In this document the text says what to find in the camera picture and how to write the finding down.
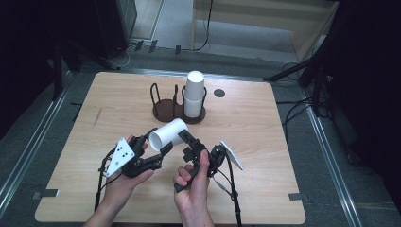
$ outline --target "stacked cups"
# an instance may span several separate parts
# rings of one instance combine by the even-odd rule
[[[204,97],[204,75],[199,71],[189,72],[183,94],[183,114],[195,118],[201,115]]]

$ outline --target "left hand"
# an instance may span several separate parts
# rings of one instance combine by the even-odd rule
[[[119,172],[114,173],[107,179],[107,183],[118,177]],[[133,189],[140,183],[145,182],[153,175],[153,170],[147,170],[134,178],[128,178],[124,175],[119,176],[115,181],[106,185],[106,192],[103,200],[97,207],[96,211],[86,221],[84,226],[109,227],[121,209],[127,204]]]
[[[132,139],[132,135],[128,138],[127,142]],[[147,144],[142,146],[142,149],[146,149]],[[116,172],[107,179],[107,183],[115,179],[120,173]],[[115,209],[121,210],[130,198],[133,189],[140,183],[145,182],[153,175],[153,170],[147,170],[141,173],[139,176],[129,178],[121,174],[117,180],[107,184],[106,192],[101,203],[107,203],[108,206],[114,207]]]

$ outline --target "right hand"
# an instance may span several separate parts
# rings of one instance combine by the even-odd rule
[[[190,164],[180,166],[173,181],[181,186],[187,186],[191,180],[190,171],[194,167]],[[205,149],[200,153],[200,169],[192,184],[185,190],[177,193],[174,190],[174,201],[180,212],[183,226],[214,226],[207,209],[207,188],[209,178],[209,153]]]

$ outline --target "holder base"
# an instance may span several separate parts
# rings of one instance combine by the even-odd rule
[[[153,106],[153,116],[161,122],[170,122],[175,118],[179,117],[187,124],[198,124],[206,116],[206,110],[202,107],[200,111],[200,116],[198,117],[188,117],[183,113],[183,105],[175,104],[172,99],[163,99],[155,103]]]

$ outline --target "white paper cup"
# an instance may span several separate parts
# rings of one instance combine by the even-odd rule
[[[156,131],[151,132],[149,135],[149,143],[156,151],[160,151],[161,148],[170,142],[173,142],[173,146],[179,145],[183,143],[183,140],[178,133],[183,130],[188,131],[188,127],[180,118],[176,118]]]
[[[184,96],[183,101],[183,114],[187,117],[195,118],[201,115],[201,107],[202,107],[203,99],[198,101],[191,101],[186,96]]]
[[[185,96],[190,101],[203,99],[204,75],[199,71],[189,72],[185,85]]]

